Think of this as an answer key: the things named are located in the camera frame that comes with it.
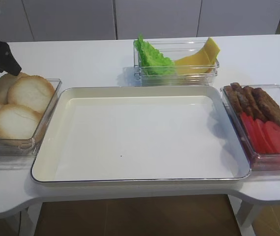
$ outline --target tray rim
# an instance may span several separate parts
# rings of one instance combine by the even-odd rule
[[[216,95],[220,98],[220,102],[224,108],[224,105],[223,105],[223,100],[221,98],[221,95],[220,95],[220,92],[212,87],[212,86],[207,86],[207,85],[195,85],[195,86],[189,86],[191,88],[207,88],[207,89],[211,89],[213,92],[216,93]],[[124,89],[149,89],[149,88],[154,88],[154,89],[171,89],[171,88],[189,88],[188,86],[155,86],[155,87],[73,87],[73,88],[67,88],[65,89],[64,91],[61,92],[60,96],[59,96],[59,99],[58,99],[58,102],[60,101],[60,99],[62,98],[63,94],[66,93],[67,91],[69,90],[74,90],[74,89],[117,89],[117,88],[124,88]],[[58,106],[58,102],[56,104],[56,107],[54,109],[54,112],[51,116],[51,119],[50,119],[50,122],[52,120],[52,118],[54,117],[54,113],[56,112],[56,109],[57,109],[57,106]],[[230,125],[231,125],[231,128],[233,129],[233,131],[235,132],[235,129],[234,129],[234,126],[232,124],[232,122],[230,121],[229,119],[229,122],[230,122]],[[31,165],[31,168],[30,168],[30,175],[31,175],[31,178],[33,181],[35,182],[38,182],[38,183],[41,183],[41,184],[62,184],[62,183],[65,183],[65,184],[69,184],[69,183],[74,183],[74,184],[80,184],[80,183],[130,183],[130,182],[156,182],[156,181],[161,181],[161,182],[167,182],[167,181],[193,181],[193,182],[196,182],[196,181],[215,181],[215,182],[219,182],[219,181],[238,181],[238,180],[242,180],[242,179],[245,179],[247,178],[251,173],[252,173],[252,168],[250,166],[250,163],[249,163],[249,160],[244,152],[244,156],[246,157],[246,160],[248,162],[248,172],[242,176],[242,177],[228,177],[228,178],[151,178],[151,179],[104,179],[104,180],[99,180],[99,179],[95,179],[95,180],[49,180],[49,181],[43,181],[43,180],[38,180],[34,175],[33,175],[33,167],[34,167],[34,164],[36,162],[36,159],[37,159],[37,156],[35,156],[33,162],[32,162],[32,165]]]

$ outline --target clear plastic container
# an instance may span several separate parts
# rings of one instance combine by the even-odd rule
[[[0,139],[0,156],[33,156],[37,154],[41,141],[45,135],[45,131],[49,123],[50,117],[57,103],[59,89],[61,86],[61,80],[59,79],[49,79],[48,81],[55,88],[55,92],[33,136],[27,140]]]
[[[252,88],[262,88],[266,91],[280,106],[280,85],[250,85]],[[252,170],[280,170],[280,154],[261,154],[257,153],[251,142],[248,139],[246,131],[239,117],[236,115],[234,109],[232,108],[228,96],[224,90],[221,88],[223,93],[223,103],[225,109],[234,125],[236,133],[240,139],[243,149],[248,157],[251,164]]]
[[[172,61],[190,56],[198,52],[206,40],[196,41],[149,41],[154,48],[158,49],[165,57]],[[134,44],[134,69],[135,78],[140,81],[141,86],[180,86],[180,85],[212,85],[218,74],[219,62],[214,65],[187,65],[187,66],[155,66],[155,70],[174,71],[170,75],[148,75],[152,66],[142,66],[141,58]],[[196,73],[196,69],[206,68],[207,73]],[[184,69],[185,74],[177,74],[177,69]]]

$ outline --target table leg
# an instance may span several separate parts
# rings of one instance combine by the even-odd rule
[[[37,203],[29,206],[21,211],[21,225],[19,236],[34,236],[37,220],[41,212],[42,203]],[[14,216],[6,218],[9,226],[18,233],[20,212]]]
[[[262,206],[247,203],[230,195],[228,198],[233,208],[241,235],[255,236],[252,223],[260,213]]]

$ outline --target wooden floor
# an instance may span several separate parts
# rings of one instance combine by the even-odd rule
[[[280,236],[280,206],[267,206],[256,236]],[[44,203],[36,236],[240,236],[226,195]],[[0,220],[0,236],[16,236]]]

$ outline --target plastic tray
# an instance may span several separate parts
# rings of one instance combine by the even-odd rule
[[[206,40],[195,41],[149,41],[165,57],[177,60],[190,56],[198,52],[205,44]],[[148,75],[152,67],[143,67],[136,47],[134,46],[134,69],[135,77],[140,81],[141,86],[182,86],[182,85],[212,85],[218,74],[219,62],[214,65],[188,65],[188,66],[156,66],[155,70],[174,70],[184,68],[186,74],[172,75]],[[195,69],[207,68],[207,73],[195,73]]]
[[[38,152],[43,136],[45,134],[48,122],[52,115],[52,111],[58,99],[58,93],[61,86],[59,79],[48,79],[55,88],[55,92],[46,108],[45,113],[33,136],[27,140],[0,140],[0,156],[33,156]],[[15,146],[10,146],[6,142],[14,141]]]
[[[250,85],[253,88],[262,88],[266,91],[280,106],[280,85]],[[261,154],[257,153],[252,147],[242,122],[232,108],[224,88],[221,88],[223,93],[223,103],[234,124],[238,137],[243,145],[244,151],[250,160],[252,170],[280,170],[280,154]]]
[[[236,180],[249,173],[210,86],[68,89],[31,170],[42,183]]]

